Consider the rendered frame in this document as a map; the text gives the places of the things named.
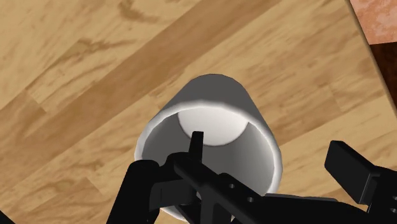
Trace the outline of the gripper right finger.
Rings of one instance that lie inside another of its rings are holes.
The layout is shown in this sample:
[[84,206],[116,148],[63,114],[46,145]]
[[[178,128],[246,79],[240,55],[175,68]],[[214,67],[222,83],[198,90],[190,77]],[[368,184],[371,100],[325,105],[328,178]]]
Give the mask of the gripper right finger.
[[397,224],[397,171],[372,164],[343,141],[330,142],[325,169],[374,224]]

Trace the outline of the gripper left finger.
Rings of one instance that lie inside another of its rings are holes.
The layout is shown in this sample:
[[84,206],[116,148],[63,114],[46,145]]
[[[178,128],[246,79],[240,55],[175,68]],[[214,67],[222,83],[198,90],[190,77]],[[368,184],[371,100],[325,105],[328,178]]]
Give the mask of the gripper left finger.
[[164,165],[131,163],[106,224],[154,224],[169,206],[191,224],[265,224],[260,195],[201,162],[203,140],[193,132],[189,150],[170,154]]

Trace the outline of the white cup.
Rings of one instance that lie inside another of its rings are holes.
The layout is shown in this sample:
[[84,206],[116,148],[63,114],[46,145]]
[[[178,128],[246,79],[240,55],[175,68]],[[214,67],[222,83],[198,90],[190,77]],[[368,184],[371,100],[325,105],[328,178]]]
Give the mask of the white cup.
[[[195,131],[204,134],[206,167],[231,175],[262,199],[277,191],[282,158],[275,137],[246,89],[222,74],[189,81],[145,126],[135,160],[164,165],[170,154],[189,150]],[[262,204],[265,217],[270,204]],[[174,206],[160,210],[187,221]]]

